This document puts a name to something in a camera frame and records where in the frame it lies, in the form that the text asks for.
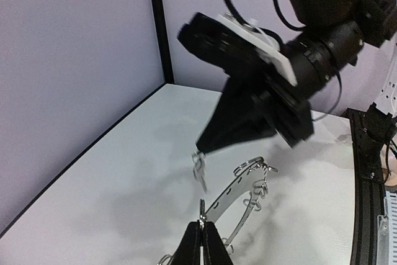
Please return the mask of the black key tag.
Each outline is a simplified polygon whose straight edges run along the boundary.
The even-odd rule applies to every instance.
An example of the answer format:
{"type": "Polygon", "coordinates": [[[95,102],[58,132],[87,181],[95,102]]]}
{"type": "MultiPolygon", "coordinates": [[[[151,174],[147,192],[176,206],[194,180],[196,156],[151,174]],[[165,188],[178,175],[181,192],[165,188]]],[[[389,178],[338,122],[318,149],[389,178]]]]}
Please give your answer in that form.
{"type": "Polygon", "coordinates": [[[204,193],[207,193],[208,188],[207,188],[207,183],[205,181],[205,155],[200,151],[195,151],[192,154],[192,161],[194,163],[193,166],[194,179],[200,183],[204,193]]]}

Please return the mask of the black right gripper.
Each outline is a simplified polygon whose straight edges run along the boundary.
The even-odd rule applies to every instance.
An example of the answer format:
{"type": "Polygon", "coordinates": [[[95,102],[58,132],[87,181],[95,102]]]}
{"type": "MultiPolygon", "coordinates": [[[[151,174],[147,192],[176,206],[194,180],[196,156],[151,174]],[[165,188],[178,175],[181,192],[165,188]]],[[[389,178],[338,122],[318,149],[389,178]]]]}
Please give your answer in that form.
{"type": "Polygon", "coordinates": [[[343,67],[356,63],[362,48],[363,33],[353,20],[328,29],[304,30],[283,48],[297,85],[291,85],[274,67],[263,72],[264,82],[256,94],[244,82],[228,79],[196,141],[197,149],[212,153],[276,133],[290,147],[306,140],[314,133],[309,99],[330,79],[339,78],[343,67]]]}

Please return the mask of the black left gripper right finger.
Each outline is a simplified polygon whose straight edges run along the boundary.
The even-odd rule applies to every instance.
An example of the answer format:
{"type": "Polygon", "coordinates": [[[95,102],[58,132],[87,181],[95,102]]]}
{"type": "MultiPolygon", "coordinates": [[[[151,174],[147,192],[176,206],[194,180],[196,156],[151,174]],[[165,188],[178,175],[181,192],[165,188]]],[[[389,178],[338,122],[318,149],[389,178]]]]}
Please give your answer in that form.
{"type": "Polygon", "coordinates": [[[203,263],[204,265],[233,265],[213,222],[206,222],[203,229],[203,263]]]}

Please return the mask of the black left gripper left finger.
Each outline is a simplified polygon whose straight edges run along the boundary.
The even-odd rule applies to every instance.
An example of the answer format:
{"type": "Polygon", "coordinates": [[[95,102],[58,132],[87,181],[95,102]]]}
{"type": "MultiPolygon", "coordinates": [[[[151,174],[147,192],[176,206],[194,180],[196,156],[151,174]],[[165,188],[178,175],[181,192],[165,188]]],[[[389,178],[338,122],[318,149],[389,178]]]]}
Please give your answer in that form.
{"type": "Polygon", "coordinates": [[[201,229],[199,222],[190,222],[173,254],[171,265],[199,265],[200,248],[201,229]]]}

